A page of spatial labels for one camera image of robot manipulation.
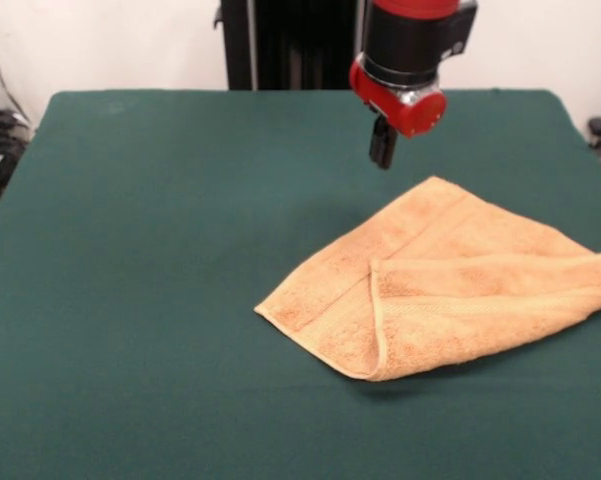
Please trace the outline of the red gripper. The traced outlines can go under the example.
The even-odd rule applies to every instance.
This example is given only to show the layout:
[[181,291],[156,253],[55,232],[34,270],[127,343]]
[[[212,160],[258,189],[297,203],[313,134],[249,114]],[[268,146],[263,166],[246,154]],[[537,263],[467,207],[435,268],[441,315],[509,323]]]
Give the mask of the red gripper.
[[392,165],[397,132],[407,138],[426,134],[446,111],[447,99],[436,82],[420,90],[392,90],[372,79],[360,59],[352,63],[349,81],[363,103],[381,115],[373,124],[369,157],[383,170]]

